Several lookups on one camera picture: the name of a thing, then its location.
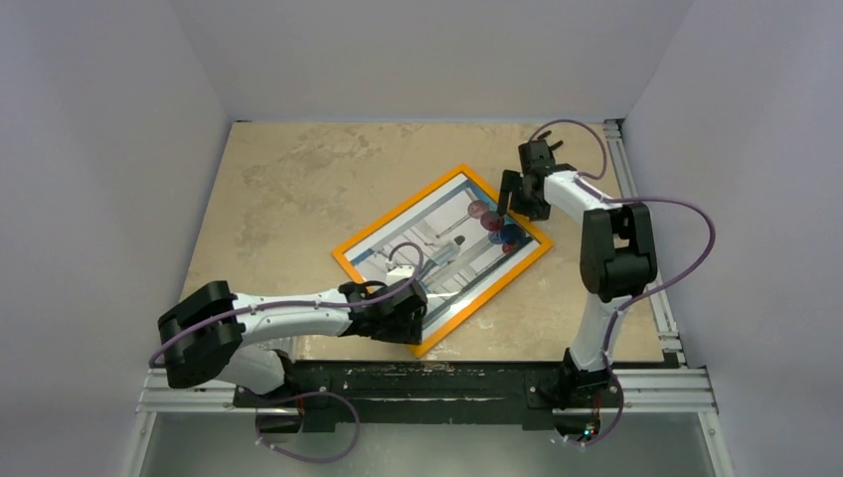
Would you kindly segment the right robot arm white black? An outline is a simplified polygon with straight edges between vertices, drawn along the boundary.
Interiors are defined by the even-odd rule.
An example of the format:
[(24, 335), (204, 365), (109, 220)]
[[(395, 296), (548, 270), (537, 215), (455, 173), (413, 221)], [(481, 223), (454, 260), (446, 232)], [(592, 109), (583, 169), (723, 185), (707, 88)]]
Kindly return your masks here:
[(650, 211), (639, 202), (614, 202), (573, 166), (557, 163), (553, 146), (543, 139), (519, 145), (518, 153), (520, 171), (502, 174), (498, 215), (540, 222), (558, 209), (581, 227), (579, 270), (589, 294), (584, 315), (556, 382), (536, 390), (557, 406), (581, 404), (609, 387), (627, 309), (657, 276)]

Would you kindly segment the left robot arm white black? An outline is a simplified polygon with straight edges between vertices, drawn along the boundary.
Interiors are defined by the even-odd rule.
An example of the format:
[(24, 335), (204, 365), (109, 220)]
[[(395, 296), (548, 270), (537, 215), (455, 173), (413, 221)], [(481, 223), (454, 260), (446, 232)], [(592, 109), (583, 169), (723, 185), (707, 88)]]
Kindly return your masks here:
[(420, 271), (399, 265), (383, 281), (280, 297), (236, 293), (225, 280), (211, 281), (158, 318), (161, 344), (148, 365), (164, 370), (172, 389), (217, 380), (286, 405), (296, 393), (290, 360), (262, 344), (314, 335), (417, 345), (427, 310)]

